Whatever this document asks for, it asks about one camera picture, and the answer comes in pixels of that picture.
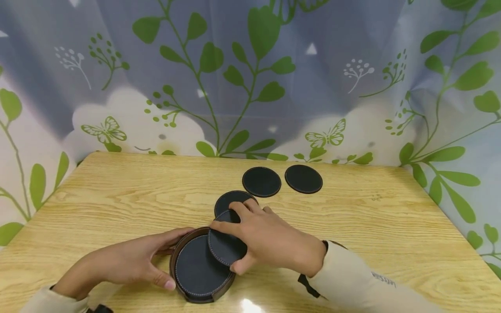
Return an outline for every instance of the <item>curtain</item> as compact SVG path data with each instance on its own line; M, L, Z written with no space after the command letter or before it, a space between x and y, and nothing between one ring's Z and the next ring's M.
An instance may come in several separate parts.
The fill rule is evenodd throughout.
M0 246L96 150L403 166L501 277L499 0L4 0Z

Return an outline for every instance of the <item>sleeve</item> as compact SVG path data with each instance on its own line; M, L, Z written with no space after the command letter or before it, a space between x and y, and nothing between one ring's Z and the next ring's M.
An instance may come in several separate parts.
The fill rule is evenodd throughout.
M322 269L306 280L310 288L340 308L364 313L443 312L414 290L373 272L343 246L326 245Z
M76 301L55 293L47 286L34 294L20 313L85 313L89 309L87 307L88 299L89 297Z

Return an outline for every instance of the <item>wood grain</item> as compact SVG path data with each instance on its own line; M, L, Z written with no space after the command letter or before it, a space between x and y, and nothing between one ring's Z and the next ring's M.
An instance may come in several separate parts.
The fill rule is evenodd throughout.
M208 225L216 200L242 190L243 173L267 166L283 180L260 199L293 226L358 253L380 274L407 284L450 312L497 312L501 282L402 168L311 164L324 179L313 195L283 179L291 162L91 154L0 253L0 303L18 311L84 254L171 228ZM167 270L168 260L160 266ZM259 267L218 302L186 303L178 294L136 284L94 290L115 312L329 312L298 275Z

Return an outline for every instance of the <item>fingernail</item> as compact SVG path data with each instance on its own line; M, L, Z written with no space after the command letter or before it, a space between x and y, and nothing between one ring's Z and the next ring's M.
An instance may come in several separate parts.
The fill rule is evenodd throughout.
M169 280L168 282L165 283L164 288L173 291L174 289L176 289L176 283L172 280Z

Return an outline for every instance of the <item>round coaster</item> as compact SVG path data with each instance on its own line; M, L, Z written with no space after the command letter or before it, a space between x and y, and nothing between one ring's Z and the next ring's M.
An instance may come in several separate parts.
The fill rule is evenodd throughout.
M215 219L221 222L240 223L240 217L233 210L223 212ZM212 255L222 264L230 266L247 253L247 245L233 235L210 229L208 235L209 249Z
M242 177L243 187L252 195L267 198L275 195L282 186L280 176L267 167L248 169Z
M207 245L208 227L194 230L177 244L170 259L176 289L188 302L209 303L231 286L235 274L218 262Z
M216 205L214 206L214 216L219 216L223 212L228 211L229 204L232 202L244 202L251 198L256 200L256 198L246 193L245 191L240 191L240 190L229 191L224 195L222 195L221 197L219 197L219 199L216 201Z
M320 174L313 168L297 164L285 171L287 184L300 193L315 193L322 188L323 180Z

